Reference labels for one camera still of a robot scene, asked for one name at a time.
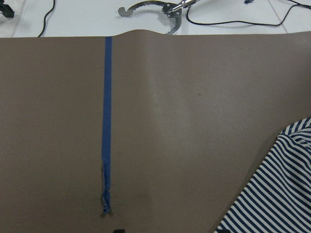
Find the striped shirt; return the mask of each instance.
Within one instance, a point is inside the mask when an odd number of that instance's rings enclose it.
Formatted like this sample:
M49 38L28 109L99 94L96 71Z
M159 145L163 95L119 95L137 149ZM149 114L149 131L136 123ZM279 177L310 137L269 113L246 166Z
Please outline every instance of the striped shirt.
M311 233L311 118L278 135L215 231L221 232Z

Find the black object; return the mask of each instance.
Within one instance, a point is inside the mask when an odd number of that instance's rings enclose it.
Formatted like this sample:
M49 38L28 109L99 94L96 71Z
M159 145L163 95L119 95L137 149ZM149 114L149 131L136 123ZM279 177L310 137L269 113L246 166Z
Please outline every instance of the black object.
M14 11L8 4L3 4L4 0L0 0L0 11L7 18L14 18Z
M41 31L41 33L39 34L38 37L41 37L45 31L45 26L46 26L46 23L47 23L47 16L49 15L49 13L51 13L53 10L55 9L55 0L53 0L53 6L52 8L45 14L44 16L44 19L43 19L43 29Z

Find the wrinkled fabric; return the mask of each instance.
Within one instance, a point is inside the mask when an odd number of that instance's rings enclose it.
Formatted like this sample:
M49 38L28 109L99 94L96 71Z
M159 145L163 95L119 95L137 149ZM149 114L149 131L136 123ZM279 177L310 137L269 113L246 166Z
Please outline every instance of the wrinkled fabric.
M284 129L215 232L311 232L311 118Z

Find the navy and white striped fabric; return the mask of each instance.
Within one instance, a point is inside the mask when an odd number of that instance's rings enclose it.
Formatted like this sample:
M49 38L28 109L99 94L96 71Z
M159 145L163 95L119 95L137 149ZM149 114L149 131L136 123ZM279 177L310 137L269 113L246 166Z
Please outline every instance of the navy and white striped fabric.
M277 137L215 233L311 233L311 118Z

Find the black cable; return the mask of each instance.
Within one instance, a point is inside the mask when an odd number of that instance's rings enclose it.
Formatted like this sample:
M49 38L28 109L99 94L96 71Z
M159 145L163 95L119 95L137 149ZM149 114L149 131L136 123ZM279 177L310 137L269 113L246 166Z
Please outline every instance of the black cable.
M40 35L38 37L41 37L42 34L44 33L45 26L47 24L47 16L49 15L49 13L51 13L54 10L54 8L55 8L55 0L53 0L53 7L44 16L44 19L43 19L43 29L42 29L42 32L40 33Z
M247 22L247 21L241 21L241 20L234 20L234 21L227 21L227 22L218 22L218 23L198 23L198 22L194 22L189 18L189 10L191 8L191 6L188 8L187 10L187 14L186 14L186 19L188 22L195 24L195 25L203 25L203 26L208 26L208 25L219 25L219 24L227 24L227 23L246 23L246 24L251 24L251 25L260 25L260 26L273 26L273 27L277 27L280 26L281 24L283 24L283 22L285 21L286 17L288 16L289 12L296 6L301 6L304 8L308 8L311 10L311 6L310 5L304 5L301 4L299 2L293 1L293 0L287 0L287 1L291 1L293 3L295 3L295 5L292 5L289 10L287 11L285 17L283 18L283 20L278 23L278 24L269 24L269 23L252 23L252 22Z

